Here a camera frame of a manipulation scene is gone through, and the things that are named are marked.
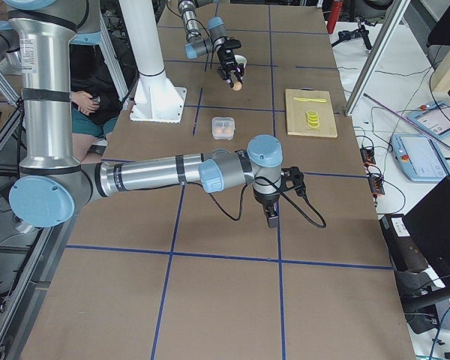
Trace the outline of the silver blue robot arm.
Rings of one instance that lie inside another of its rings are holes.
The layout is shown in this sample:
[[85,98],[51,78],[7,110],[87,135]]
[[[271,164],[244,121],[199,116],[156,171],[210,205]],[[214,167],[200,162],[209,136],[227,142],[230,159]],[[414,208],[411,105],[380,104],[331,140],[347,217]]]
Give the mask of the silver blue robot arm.
[[[277,203],[286,190],[282,148],[271,135],[255,136],[246,150],[180,154],[134,163],[83,164],[95,137],[113,131],[123,99],[108,70],[101,35],[100,1],[4,1],[4,30],[18,34],[26,156],[19,159],[19,178],[11,185],[13,213],[34,227],[54,227],[99,198],[118,192],[148,191],[176,185],[200,185],[210,194],[252,184],[269,227],[278,226]],[[119,1],[131,50],[122,46],[131,73],[122,75],[126,92],[138,76],[131,120],[178,124],[186,88],[166,75],[152,1]],[[241,83],[244,65],[233,49],[241,43],[226,36],[220,17],[208,21],[204,45],[187,43],[189,57],[217,49],[222,80]]]
[[187,40],[184,49],[189,59],[216,53],[220,63],[218,75],[232,90],[239,91],[242,89],[245,63],[238,62],[234,51],[242,47],[241,41],[227,35],[219,16],[212,17],[204,27],[196,14],[197,8],[212,3],[215,1],[178,1],[177,9]]

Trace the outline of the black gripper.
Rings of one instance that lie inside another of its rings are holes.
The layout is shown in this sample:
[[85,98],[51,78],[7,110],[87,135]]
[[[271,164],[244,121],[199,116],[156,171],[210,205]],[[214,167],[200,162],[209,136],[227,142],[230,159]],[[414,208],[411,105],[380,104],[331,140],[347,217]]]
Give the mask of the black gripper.
[[217,69],[219,77],[232,87],[231,74],[235,74],[235,77],[239,83],[242,83],[242,78],[245,74],[245,68],[243,64],[237,64],[235,60],[235,54],[233,50],[239,49],[242,46],[241,41],[230,38],[226,39],[217,48],[217,56],[220,62],[220,66]]
[[262,201],[262,207],[269,228],[278,228],[279,226],[278,200],[278,197],[273,197]]

